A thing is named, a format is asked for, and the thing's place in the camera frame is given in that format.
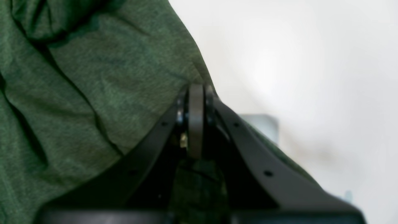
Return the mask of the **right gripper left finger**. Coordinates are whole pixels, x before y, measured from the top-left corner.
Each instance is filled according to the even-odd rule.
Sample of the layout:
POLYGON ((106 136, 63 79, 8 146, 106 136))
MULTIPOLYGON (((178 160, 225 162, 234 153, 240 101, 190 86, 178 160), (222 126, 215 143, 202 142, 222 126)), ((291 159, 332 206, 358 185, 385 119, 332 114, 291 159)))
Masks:
POLYGON ((200 159, 204 86, 183 88, 139 144, 112 167, 38 211, 36 224, 177 224, 169 207, 180 162, 200 159))

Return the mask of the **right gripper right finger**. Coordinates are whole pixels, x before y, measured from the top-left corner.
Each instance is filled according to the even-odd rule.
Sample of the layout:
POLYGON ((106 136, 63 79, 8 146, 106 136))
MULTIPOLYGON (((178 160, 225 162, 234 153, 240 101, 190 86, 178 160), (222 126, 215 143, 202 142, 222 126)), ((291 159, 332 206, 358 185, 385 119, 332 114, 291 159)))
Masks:
POLYGON ((220 167, 228 224, 365 224, 362 212, 283 163, 235 112, 204 87, 203 156, 220 167))

